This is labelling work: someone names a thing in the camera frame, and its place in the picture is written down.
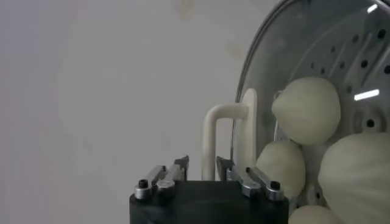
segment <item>white wall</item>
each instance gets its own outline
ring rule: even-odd
[[[0,1],[0,223],[127,223],[137,180],[184,155],[198,180],[203,117],[273,5]]]

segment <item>white handle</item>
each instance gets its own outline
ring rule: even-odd
[[[255,121],[257,110],[257,95],[253,89],[248,89],[243,97],[243,102],[225,105],[217,105],[206,114],[203,126],[203,151],[202,151],[202,180],[215,180],[215,158],[216,158],[216,123],[220,118],[242,119],[245,130],[245,149],[250,153],[246,156],[250,161],[255,161]]]

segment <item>screw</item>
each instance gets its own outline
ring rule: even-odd
[[[142,179],[142,180],[140,180],[139,182],[138,182],[138,187],[140,187],[140,188],[147,188],[148,187],[148,183],[147,183],[147,180],[145,180],[145,179]]]
[[[280,183],[278,181],[271,181],[271,189],[275,191],[280,190]]]

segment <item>metal bracket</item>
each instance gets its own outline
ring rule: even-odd
[[[219,179],[221,181],[231,180],[230,173],[232,171],[232,167],[234,166],[233,161],[217,156],[216,164],[217,164]]]
[[[190,161],[190,158],[188,156],[184,156],[181,159],[175,159],[174,164],[177,164],[180,166],[182,172],[183,172],[183,180],[187,180],[187,173],[188,173],[188,163]]]
[[[153,186],[165,175],[165,166],[155,166],[152,171],[138,182],[134,188],[134,196],[139,200],[146,200],[152,196]]]
[[[249,198],[260,191],[261,185],[254,182],[245,171],[240,170],[236,166],[232,167],[232,180],[240,183],[242,193]]]
[[[271,201],[283,201],[285,196],[283,194],[283,189],[280,187],[280,183],[277,181],[271,181],[267,175],[265,175],[260,169],[257,167],[248,167],[246,169],[248,175],[256,181],[260,183],[262,187],[265,188],[266,198]]]
[[[160,195],[170,196],[174,193],[175,181],[186,181],[189,157],[184,156],[176,159],[174,164],[169,168],[164,179],[157,182],[157,192]]]

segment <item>steamer basket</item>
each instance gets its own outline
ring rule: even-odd
[[[247,89],[257,91],[257,156],[271,141],[288,139],[278,128],[271,105],[289,82],[325,78],[336,86],[341,101],[341,121],[333,137],[323,145],[300,145],[307,181],[301,195],[291,200],[291,211],[303,205],[326,206],[317,175],[328,146],[353,133],[389,131],[389,44],[390,7],[383,1],[282,1],[260,27],[236,95],[240,102]],[[357,94],[376,89],[378,96],[355,100]],[[239,132],[233,123],[233,160]]]

